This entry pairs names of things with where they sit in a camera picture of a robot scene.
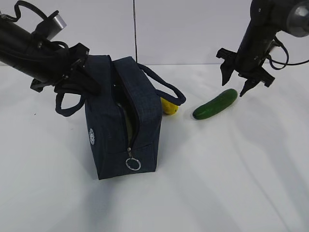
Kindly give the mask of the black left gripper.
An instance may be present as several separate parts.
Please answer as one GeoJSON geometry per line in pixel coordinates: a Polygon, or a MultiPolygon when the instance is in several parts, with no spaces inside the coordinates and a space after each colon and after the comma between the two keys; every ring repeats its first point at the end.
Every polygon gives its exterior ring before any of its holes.
{"type": "Polygon", "coordinates": [[[68,47],[62,41],[32,36],[29,67],[33,80],[30,88],[42,92],[44,87],[53,86],[55,93],[99,95],[100,84],[84,67],[88,56],[89,48],[81,43],[68,47]]]}

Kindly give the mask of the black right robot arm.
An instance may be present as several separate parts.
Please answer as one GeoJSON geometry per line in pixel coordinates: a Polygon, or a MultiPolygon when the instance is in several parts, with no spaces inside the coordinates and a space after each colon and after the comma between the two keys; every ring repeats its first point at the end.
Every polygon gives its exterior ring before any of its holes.
{"type": "Polygon", "coordinates": [[[222,85],[227,84],[233,71],[245,78],[244,87],[240,93],[264,83],[269,87],[275,78],[264,68],[266,59],[273,65],[271,50],[285,46],[277,38],[277,33],[283,31],[297,38],[309,34],[309,2],[307,0],[253,0],[250,6],[250,22],[237,52],[221,48],[217,58],[224,62],[220,66],[222,85]]]}

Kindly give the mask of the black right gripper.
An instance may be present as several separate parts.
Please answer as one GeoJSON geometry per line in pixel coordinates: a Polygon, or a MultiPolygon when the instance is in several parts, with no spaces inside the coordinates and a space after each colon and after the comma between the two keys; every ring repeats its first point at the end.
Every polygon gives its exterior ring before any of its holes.
{"type": "Polygon", "coordinates": [[[247,79],[240,97],[255,88],[259,82],[269,87],[275,78],[266,72],[262,65],[275,35],[276,26],[270,16],[252,16],[238,51],[220,48],[216,54],[217,58],[224,60],[220,66],[222,86],[229,82],[233,71],[237,71],[247,79]]]}

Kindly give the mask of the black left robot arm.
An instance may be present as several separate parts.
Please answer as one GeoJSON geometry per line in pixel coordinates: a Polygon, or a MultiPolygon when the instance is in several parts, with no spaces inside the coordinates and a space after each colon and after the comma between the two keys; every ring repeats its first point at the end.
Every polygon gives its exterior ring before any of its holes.
{"type": "Polygon", "coordinates": [[[29,33],[0,20],[0,60],[32,77],[30,88],[42,92],[53,86],[56,93],[99,95],[100,85],[85,69],[89,48],[81,43],[68,47],[50,41],[40,31],[29,33]]]}

